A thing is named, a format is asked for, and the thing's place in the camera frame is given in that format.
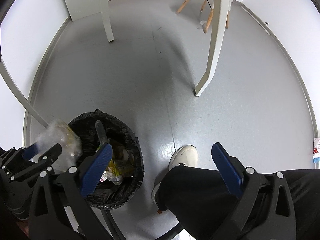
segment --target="trash can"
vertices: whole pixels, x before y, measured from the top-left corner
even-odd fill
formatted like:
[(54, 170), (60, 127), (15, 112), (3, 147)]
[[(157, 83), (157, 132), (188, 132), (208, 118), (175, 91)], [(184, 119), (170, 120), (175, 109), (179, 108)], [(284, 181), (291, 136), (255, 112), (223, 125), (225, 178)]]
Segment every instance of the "trash can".
[(109, 180), (99, 182), (94, 192), (86, 197), (90, 206), (111, 210), (121, 207), (140, 187), (144, 176), (142, 153), (138, 138), (125, 123), (97, 109), (81, 114), (68, 124), (81, 139), (82, 156), (77, 160), (78, 166), (86, 157), (94, 155), (100, 144), (95, 129), (97, 120), (102, 122), (107, 137), (124, 145), (134, 160), (132, 177), (124, 178), (118, 186)]

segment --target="white wall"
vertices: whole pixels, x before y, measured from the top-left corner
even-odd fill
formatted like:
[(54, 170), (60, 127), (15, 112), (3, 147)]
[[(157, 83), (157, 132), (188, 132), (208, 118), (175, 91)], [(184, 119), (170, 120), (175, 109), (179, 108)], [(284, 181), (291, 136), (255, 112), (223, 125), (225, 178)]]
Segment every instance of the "white wall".
[[(15, 0), (4, 18), (2, 58), (26, 98), (46, 49), (68, 16), (64, 0)], [(0, 102), (0, 147), (21, 147), (25, 110), (1, 76)]]
[(243, 0), (276, 35), (297, 66), (320, 128), (320, 14), (311, 0)]

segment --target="human leg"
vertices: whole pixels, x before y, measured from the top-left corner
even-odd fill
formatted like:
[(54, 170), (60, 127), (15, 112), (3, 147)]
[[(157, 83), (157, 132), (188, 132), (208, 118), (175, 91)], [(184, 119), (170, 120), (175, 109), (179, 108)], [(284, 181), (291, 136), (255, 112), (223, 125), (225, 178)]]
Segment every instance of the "human leg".
[[(297, 240), (317, 239), (320, 171), (294, 170), (283, 171), (283, 174), (294, 203)], [(237, 199), (228, 193), (218, 171), (188, 167), (183, 162), (166, 174), (154, 199), (160, 210), (169, 209), (199, 240), (209, 239), (237, 203)], [(250, 218), (255, 217), (261, 199), (259, 194)]]

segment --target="table leg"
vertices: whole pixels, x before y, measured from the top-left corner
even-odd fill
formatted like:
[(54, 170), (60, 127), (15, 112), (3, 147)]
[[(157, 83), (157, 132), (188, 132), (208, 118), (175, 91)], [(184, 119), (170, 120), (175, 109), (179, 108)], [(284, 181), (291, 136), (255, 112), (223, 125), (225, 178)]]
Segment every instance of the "table leg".
[(228, 8), (229, 0), (214, 0), (214, 14), (212, 19), (212, 33), (207, 69), (195, 88), (196, 97), (201, 95), (204, 89), (208, 86), (216, 70), (227, 22)]
[(100, 7), (101, 7), (103, 26), (107, 35), (107, 39), (109, 42), (112, 42), (115, 39), (113, 37), (113, 32), (112, 32), (111, 23), (110, 23), (108, 0), (100, 0)]

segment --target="plastic bag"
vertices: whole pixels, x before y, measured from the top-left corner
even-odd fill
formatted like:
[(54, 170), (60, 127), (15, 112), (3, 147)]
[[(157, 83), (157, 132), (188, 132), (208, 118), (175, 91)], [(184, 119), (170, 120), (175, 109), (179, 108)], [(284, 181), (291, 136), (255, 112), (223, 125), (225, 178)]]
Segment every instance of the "plastic bag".
[(100, 144), (95, 128), (97, 120), (102, 122), (112, 148), (114, 148), (112, 140), (115, 140), (133, 156), (131, 177), (123, 178), (119, 186), (109, 180), (100, 182), (94, 192), (86, 197), (90, 206), (110, 210), (126, 203), (142, 184), (144, 175), (142, 153), (138, 138), (125, 123), (97, 109), (94, 112), (81, 114), (69, 123), (70, 128), (80, 137), (82, 144), (82, 156), (77, 160), (77, 165), (80, 165), (86, 157), (94, 155)]
[(121, 159), (116, 159), (114, 156), (112, 157), (112, 160), (100, 178), (100, 182), (104, 182), (107, 179), (112, 181), (115, 185), (120, 185), (124, 178), (133, 175), (133, 155), (129, 153), (126, 155), (127, 156), (125, 157), (125, 154), (123, 154)]
[(204, 27), (207, 24), (207, 21), (200, 21), (200, 25)]
[(39, 158), (56, 143), (61, 145), (62, 152), (52, 164), (52, 168), (56, 174), (59, 174), (67, 171), (69, 167), (75, 166), (77, 159), (82, 155), (82, 151), (80, 138), (65, 122), (55, 120), (38, 136), (36, 145), (39, 153), (35, 157)]

